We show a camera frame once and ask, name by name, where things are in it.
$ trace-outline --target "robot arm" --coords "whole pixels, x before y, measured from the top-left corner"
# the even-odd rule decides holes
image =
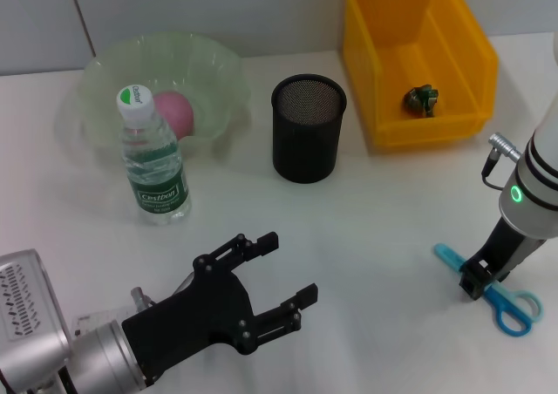
[[[37,252],[0,257],[0,381],[9,394],[133,394],[214,343],[248,355],[301,328],[300,310],[317,301],[310,285],[255,316],[233,269],[278,248],[277,234],[256,243],[239,234],[194,259],[194,277],[166,300],[71,341]]]
[[[500,154],[516,166],[500,194],[500,220],[485,245],[461,269],[459,285],[474,300],[488,284],[503,281],[546,240],[558,236],[558,97],[523,154],[499,134],[490,143],[493,150],[483,179]]]

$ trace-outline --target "blue scissors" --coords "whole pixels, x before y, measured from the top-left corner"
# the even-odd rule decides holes
[[[465,263],[465,259],[460,255],[455,253],[445,244],[437,244],[434,246],[434,253],[439,257],[444,263],[453,269],[455,272],[459,273],[461,265]],[[485,299],[490,302],[496,310],[496,322],[498,327],[506,333],[507,335],[513,337],[525,336],[529,331],[531,331],[532,324],[538,322],[542,319],[543,308],[542,302],[535,294],[529,291],[508,291],[501,283],[494,282],[485,288],[484,295]],[[531,312],[523,309],[516,300],[518,298],[523,298],[530,302],[533,302],[537,308],[536,315],[531,314]],[[506,326],[503,320],[504,313],[509,314],[519,323],[521,323],[521,330],[513,330]]]

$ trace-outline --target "yellow storage box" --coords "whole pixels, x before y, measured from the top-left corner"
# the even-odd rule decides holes
[[[498,58],[464,0],[346,0],[343,58],[376,147],[464,139],[492,117]],[[402,104],[425,84],[433,118]]]

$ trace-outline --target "green bottle label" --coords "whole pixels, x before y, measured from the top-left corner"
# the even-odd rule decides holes
[[[143,185],[130,180],[139,207],[148,213],[165,214],[174,211],[188,197],[182,167],[170,180],[157,185]]]

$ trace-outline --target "white bottle cap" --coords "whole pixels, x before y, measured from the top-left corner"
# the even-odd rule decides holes
[[[152,119],[155,103],[151,91],[142,85],[130,85],[122,89],[116,97],[124,124],[138,128]]]

